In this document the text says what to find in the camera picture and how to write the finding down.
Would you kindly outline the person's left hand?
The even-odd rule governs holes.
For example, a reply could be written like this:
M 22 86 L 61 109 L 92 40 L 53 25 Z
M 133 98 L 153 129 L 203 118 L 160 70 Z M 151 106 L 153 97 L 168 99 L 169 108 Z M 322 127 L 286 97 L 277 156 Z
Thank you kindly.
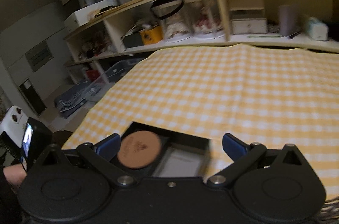
M 21 164 L 5 167 L 3 174 L 13 189 L 19 189 L 27 175 Z

